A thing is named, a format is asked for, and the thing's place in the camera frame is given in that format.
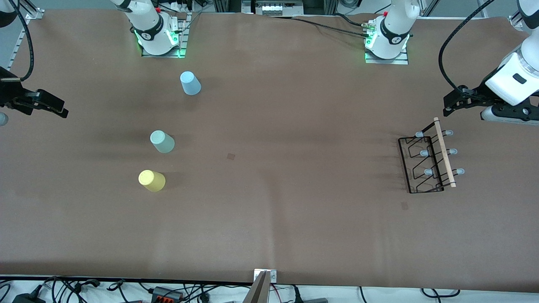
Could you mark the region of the aluminium side rail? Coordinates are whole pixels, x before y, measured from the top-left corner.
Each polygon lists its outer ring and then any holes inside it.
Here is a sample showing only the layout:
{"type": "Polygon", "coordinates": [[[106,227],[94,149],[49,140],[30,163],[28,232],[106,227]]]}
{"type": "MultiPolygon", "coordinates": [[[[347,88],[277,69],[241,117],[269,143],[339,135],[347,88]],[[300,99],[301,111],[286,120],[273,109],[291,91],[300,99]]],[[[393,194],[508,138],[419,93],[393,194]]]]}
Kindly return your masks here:
{"type": "Polygon", "coordinates": [[[21,80],[27,80],[33,73],[35,56],[32,37],[28,25],[31,20],[42,19],[45,10],[33,5],[29,0],[10,2],[0,0],[0,66],[11,70],[23,40],[29,47],[29,66],[21,80]]]}

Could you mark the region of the brown table mat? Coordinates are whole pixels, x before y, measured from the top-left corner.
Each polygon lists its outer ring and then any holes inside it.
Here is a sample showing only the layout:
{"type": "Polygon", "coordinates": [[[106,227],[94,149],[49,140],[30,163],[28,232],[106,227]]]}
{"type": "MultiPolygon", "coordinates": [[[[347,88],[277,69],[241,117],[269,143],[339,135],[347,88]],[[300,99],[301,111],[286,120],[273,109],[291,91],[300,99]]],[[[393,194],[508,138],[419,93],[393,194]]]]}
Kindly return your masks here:
{"type": "Polygon", "coordinates": [[[437,56],[457,24],[416,21],[396,66],[367,64],[359,37],[242,13],[203,13],[185,58],[143,58],[119,11],[46,12],[24,86],[69,115],[5,111],[0,274],[251,282],[268,268],[287,284],[539,292],[539,127],[443,118],[437,56]],[[410,194],[397,140],[434,117],[465,173],[410,194]],[[141,186],[144,170],[164,188],[141,186]]]}

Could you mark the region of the pale green plastic cup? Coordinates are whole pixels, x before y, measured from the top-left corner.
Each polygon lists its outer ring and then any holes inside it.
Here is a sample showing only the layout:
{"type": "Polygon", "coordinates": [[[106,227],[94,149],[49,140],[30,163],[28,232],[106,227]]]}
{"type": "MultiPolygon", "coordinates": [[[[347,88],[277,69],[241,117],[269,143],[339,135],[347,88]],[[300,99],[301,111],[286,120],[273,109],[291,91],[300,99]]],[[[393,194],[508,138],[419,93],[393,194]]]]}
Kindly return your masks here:
{"type": "Polygon", "coordinates": [[[150,135],[153,146],[163,154],[170,153],[175,147],[175,140],[162,130],[155,130],[150,135]]]}

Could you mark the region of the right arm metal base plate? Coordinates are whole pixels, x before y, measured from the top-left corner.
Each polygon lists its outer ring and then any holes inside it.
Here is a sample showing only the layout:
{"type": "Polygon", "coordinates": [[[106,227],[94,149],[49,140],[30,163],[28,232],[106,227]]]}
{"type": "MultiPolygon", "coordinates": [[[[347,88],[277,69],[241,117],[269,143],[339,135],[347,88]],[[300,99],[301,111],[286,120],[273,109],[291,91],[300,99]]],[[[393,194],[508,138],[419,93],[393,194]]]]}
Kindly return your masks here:
{"type": "Polygon", "coordinates": [[[191,24],[191,13],[187,13],[185,17],[169,16],[167,27],[164,33],[167,35],[168,41],[164,44],[170,46],[168,51],[163,54],[150,54],[142,47],[142,42],[137,41],[140,46],[142,57],[153,58],[185,58],[187,52],[187,41],[189,39],[189,25],[191,24]]]}

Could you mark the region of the white power strip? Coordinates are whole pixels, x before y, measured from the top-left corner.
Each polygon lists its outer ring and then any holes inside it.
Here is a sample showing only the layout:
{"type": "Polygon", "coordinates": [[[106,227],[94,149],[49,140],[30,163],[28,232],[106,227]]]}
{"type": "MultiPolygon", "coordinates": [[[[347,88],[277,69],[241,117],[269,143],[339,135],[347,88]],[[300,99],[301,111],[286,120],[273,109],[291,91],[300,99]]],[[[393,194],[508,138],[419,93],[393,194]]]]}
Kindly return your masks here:
{"type": "Polygon", "coordinates": [[[293,17],[304,14],[302,0],[242,0],[241,11],[273,17],[293,17]]]}

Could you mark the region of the black orange connector box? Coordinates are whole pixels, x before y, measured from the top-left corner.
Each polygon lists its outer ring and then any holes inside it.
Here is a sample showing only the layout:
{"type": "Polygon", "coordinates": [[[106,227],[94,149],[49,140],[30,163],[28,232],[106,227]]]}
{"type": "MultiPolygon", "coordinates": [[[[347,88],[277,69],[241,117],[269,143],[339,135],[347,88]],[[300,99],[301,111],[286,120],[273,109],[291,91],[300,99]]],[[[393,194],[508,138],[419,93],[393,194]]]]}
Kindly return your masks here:
{"type": "Polygon", "coordinates": [[[168,288],[155,287],[150,290],[152,294],[151,303],[181,303],[184,298],[182,292],[168,288]]]}

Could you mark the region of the black wire cup holder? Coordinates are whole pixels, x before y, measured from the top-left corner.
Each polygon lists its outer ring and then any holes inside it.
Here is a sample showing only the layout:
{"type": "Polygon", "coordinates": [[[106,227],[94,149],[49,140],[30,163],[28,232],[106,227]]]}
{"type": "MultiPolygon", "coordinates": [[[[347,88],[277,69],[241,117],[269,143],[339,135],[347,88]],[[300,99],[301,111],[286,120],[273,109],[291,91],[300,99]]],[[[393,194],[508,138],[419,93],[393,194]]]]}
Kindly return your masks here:
{"type": "Polygon", "coordinates": [[[458,150],[448,148],[445,138],[453,134],[452,130],[443,129],[440,119],[434,117],[413,136],[397,140],[408,193],[428,194],[456,188],[456,176],[465,170],[453,168],[450,162],[458,150]]]}

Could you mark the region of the light blue plastic cup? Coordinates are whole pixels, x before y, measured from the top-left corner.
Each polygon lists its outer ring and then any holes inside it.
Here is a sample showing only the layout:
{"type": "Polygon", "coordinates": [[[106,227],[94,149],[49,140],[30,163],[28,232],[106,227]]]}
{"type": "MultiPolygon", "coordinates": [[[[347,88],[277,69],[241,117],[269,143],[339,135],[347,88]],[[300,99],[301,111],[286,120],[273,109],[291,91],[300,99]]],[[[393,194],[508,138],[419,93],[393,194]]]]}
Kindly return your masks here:
{"type": "Polygon", "coordinates": [[[194,96],[201,91],[201,83],[193,72],[184,71],[179,78],[185,94],[194,96]]]}

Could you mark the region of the yellow plastic cup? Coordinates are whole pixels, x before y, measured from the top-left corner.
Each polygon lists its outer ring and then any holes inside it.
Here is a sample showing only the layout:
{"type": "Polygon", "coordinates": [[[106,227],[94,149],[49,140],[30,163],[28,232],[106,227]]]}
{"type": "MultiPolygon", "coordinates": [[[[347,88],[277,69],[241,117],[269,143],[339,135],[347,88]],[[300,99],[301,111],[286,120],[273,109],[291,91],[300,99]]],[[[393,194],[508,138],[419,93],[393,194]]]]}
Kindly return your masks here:
{"type": "Polygon", "coordinates": [[[166,184],[165,176],[153,170],[141,171],[138,176],[138,181],[141,186],[144,186],[144,188],[151,192],[162,190],[166,184]]]}

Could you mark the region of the black power adapter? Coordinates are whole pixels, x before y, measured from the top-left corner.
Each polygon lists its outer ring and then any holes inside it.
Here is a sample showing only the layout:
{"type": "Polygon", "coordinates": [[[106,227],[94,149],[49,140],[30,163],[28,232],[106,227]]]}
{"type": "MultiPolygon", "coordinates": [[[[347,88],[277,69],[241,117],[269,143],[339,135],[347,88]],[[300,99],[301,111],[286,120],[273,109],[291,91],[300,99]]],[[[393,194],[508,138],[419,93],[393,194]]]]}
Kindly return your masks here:
{"type": "Polygon", "coordinates": [[[46,301],[34,295],[23,293],[16,295],[12,303],[46,303],[46,301]]]}

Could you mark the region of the aluminium extrusion bar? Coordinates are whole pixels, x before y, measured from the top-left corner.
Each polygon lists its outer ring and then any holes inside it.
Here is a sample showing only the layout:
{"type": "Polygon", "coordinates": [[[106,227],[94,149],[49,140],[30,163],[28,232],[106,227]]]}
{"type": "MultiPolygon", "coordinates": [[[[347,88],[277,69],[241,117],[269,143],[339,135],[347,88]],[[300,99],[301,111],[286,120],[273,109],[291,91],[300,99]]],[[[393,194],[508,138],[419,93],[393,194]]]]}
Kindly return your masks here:
{"type": "Polygon", "coordinates": [[[272,270],[255,270],[254,281],[242,303],[268,303],[272,270]]]}

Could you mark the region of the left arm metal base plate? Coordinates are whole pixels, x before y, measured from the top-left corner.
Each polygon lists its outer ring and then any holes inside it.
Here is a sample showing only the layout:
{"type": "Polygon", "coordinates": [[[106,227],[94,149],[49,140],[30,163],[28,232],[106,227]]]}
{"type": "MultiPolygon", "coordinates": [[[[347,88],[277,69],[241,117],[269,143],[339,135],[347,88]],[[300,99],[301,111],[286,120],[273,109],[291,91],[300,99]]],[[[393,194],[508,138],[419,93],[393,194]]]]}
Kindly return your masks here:
{"type": "Polygon", "coordinates": [[[408,54],[407,49],[402,50],[396,58],[383,59],[377,57],[370,50],[365,50],[365,62],[368,64],[393,64],[393,65],[408,65],[408,54]]]}

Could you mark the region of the small metal bracket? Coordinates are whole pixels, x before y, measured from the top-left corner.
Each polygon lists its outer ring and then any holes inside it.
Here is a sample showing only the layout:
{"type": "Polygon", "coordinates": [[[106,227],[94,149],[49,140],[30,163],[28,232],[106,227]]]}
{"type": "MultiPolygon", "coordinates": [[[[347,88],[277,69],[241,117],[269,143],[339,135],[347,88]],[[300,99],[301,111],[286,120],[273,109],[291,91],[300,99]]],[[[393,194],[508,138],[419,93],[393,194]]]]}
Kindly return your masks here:
{"type": "Polygon", "coordinates": [[[277,283],[277,270],[266,270],[266,269],[254,269],[253,271],[253,280],[256,280],[258,278],[258,275],[261,274],[262,271],[267,271],[268,275],[270,277],[271,283],[276,284],[277,283]]]}

